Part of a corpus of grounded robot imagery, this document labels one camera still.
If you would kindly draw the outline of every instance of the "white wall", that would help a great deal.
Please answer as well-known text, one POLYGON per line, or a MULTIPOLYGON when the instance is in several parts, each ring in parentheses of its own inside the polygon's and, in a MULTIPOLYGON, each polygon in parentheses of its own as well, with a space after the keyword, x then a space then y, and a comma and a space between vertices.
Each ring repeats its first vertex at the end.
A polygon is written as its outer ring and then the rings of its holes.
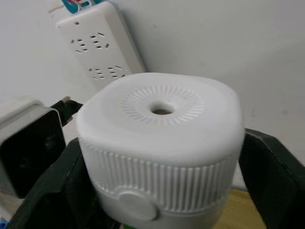
MULTIPOLYGON (((228 84, 240 95, 246 127, 278 137, 305 162, 304 0, 112 2, 148 71, 228 84)), ((49 14, 44 3, 2 3, 0 102, 30 94, 50 105, 65 95, 84 102, 94 94, 55 30, 58 14, 49 14)), ((73 125, 66 132, 76 135, 73 125)), ((234 184, 243 186, 239 176, 234 184)))

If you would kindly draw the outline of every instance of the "round button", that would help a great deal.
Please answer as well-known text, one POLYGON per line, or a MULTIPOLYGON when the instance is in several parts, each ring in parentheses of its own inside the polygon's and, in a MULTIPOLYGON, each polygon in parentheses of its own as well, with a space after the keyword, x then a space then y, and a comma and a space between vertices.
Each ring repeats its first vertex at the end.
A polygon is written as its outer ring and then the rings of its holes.
POLYGON ((124 211, 132 217, 146 221, 157 217, 157 207, 139 193, 123 192, 119 195, 119 201, 124 211))

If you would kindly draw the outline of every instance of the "power strip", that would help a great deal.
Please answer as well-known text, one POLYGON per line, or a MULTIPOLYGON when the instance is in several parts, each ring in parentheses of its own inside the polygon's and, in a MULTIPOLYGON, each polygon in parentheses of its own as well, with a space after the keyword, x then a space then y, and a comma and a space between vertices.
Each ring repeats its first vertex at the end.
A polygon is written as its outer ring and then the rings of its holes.
POLYGON ((118 78, 144 72, 121 18, 114 6, 102 2, 57 23, 98 90, 118 78))

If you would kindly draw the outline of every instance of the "mist outlet hole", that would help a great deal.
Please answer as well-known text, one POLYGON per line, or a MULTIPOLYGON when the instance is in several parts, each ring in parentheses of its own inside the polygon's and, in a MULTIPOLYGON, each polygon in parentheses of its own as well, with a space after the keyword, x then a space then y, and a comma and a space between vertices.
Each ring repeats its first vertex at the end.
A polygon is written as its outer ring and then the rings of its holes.
POLYGON ((150 111, 156 115, 169 115, 174 112, 174 108, 166 103, 155 103, 151 106, 150 111))

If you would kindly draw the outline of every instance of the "power outlet socket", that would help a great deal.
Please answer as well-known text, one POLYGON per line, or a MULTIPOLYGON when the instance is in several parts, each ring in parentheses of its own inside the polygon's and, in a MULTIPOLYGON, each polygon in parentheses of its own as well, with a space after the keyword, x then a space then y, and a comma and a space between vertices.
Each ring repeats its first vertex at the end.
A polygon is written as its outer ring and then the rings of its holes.
POLYGON ((65 41, 100 90, 144 67, 122 16, 102 2, 57 23, 65 41))

